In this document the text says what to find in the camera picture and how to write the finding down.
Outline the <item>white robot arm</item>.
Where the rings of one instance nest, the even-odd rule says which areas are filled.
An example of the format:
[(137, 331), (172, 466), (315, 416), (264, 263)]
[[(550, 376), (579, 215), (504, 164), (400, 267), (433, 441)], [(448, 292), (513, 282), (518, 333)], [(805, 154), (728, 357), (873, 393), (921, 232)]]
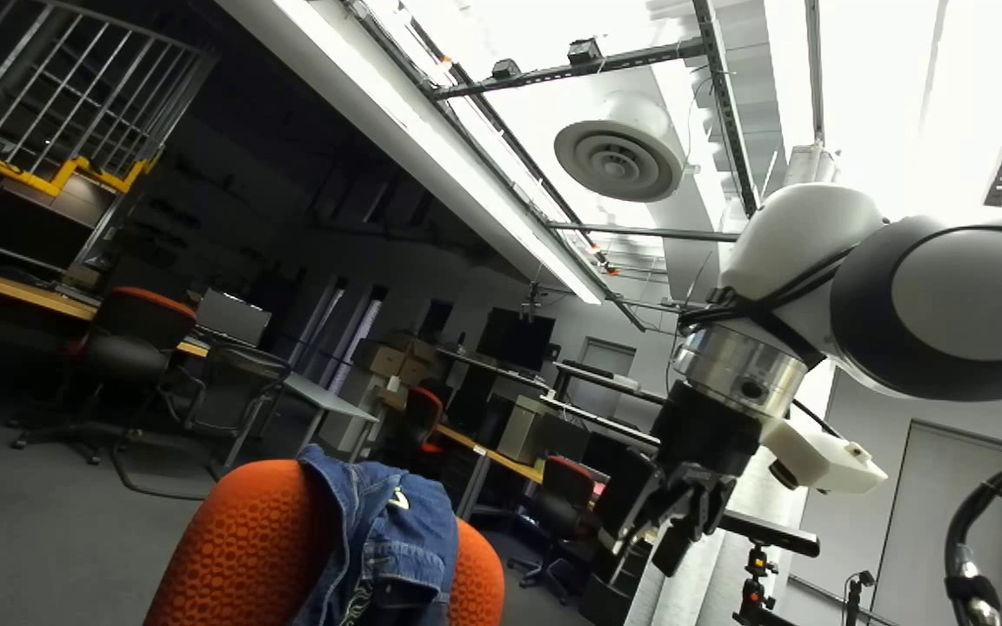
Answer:
[(845, 183), (787, 183), (742, 230), (705, 307), (677, 317), (688, 355), (657, 413), (652, 567), (710, 535), (756, 452), (795, 492), (882, 479), (852, 437), (788, 420), (824, 363), (868, 391), (1002, 399), (1002, 215), (891, 220)]

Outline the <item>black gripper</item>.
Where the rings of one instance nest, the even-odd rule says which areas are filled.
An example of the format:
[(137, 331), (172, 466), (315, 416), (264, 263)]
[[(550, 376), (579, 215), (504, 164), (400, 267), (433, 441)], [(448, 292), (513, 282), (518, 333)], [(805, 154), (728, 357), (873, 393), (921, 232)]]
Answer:
[(670, 576), (688, 546), (720, 526), (732, 479), (758, 452), (758, 431), (756, 416), (673, 383), (652, 420), (657, 470), (618, 484), (621, 521), (614, 542), (626, 546), (648, 521), (664, 515), (667, 530), (652, 551), (652, 567)]

